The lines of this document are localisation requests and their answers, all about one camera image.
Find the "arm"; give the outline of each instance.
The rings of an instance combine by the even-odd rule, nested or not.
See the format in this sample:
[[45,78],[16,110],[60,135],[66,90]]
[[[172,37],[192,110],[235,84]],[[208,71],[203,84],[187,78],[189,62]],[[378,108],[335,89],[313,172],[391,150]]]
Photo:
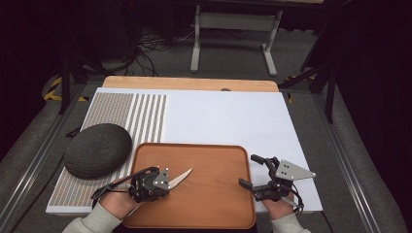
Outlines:
[[274,202],[272,200],[263,200],[261,203],[269,212],[272,222],[273,233],[310,233],[309,230],[303,229],[293,213],[293,206],[284,200]]
[[109,192],[100,198],[88,216],[74,219],[63,233],[112,232],[139,205],[127,192]]

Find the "human hand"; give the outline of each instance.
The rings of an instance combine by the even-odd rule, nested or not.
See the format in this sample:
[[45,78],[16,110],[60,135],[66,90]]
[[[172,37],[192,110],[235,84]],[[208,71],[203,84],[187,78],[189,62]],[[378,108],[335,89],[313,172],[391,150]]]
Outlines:
[[130,212],[137,209],[142,203],[137,203],[127,192],[125,187],[116,187],[116,191],[124,192],[108,192],[100,198],[100,205],[113,216],[118,219],[123,219]]
[[[293,200],[293,193],[290,192],[288,198],[290,200]],[[293,206],[282,199],[277,202],[268,199],[261,201],[261,203],[264,205],[264,207],[266,207],[267,211],[269,212],[270,219],[272,220],[276,220],[293,213]]]

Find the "black cushion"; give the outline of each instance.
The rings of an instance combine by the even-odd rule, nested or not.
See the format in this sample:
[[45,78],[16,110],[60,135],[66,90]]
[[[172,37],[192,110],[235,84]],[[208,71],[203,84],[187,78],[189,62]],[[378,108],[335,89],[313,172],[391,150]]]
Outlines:
[[121,167],[130,155],[129,133],[112,123],[96,124],[80,132],[64,152],[64,165],[76,178],[95,180]]

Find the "gray sleeve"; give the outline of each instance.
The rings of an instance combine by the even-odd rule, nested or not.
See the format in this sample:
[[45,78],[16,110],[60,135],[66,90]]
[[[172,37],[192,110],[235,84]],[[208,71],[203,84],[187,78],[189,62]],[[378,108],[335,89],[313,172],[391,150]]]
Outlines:
[[120,219],[112,216],[97,203],[88,216],[74,219],[66,226],[63,233],[110,233],[119,224],[121,224]]
[[300,226],[295,214],[272,220],[272,228],[273,233],[310,233]]

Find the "brown tray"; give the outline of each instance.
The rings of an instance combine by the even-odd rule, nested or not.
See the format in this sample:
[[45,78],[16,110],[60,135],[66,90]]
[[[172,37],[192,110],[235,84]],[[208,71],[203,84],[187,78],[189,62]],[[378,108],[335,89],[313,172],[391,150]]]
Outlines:
[[132,172],[150,166],[169,168],[170,181],[193,170],[169,195],[125,218],[125,226],[248,229],[255,224],[253,196],[238,184],[239,178],[251,180],[242,147],[145,143],[136,150]]

